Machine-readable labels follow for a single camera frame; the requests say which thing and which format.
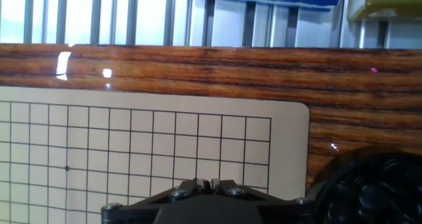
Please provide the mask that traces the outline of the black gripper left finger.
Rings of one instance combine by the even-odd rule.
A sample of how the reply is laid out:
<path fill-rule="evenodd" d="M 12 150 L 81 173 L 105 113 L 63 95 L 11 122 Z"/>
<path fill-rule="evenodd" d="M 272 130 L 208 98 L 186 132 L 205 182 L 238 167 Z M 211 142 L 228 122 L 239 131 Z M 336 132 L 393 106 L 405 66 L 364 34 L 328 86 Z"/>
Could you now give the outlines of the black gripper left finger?
<path fill-rule="evenodd" d="M 101 208 L 101 224 L 153 223 L 165 205 L 201 194 L 207 194 L 207 180 L 195 178 L 135 204 L 108 203 Z"/>

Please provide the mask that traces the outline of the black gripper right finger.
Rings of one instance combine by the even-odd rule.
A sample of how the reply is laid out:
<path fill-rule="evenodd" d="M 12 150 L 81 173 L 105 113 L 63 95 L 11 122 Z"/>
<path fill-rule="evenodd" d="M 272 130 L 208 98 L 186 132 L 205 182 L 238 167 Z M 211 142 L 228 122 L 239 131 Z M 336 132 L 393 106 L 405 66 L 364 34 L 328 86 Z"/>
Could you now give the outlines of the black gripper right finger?
<path fill-rule="evenodd" d="M 207 181 L 211 212 L 229 223 L 312 223 L 313 201 L 283 200 L 233 180 Z"/>

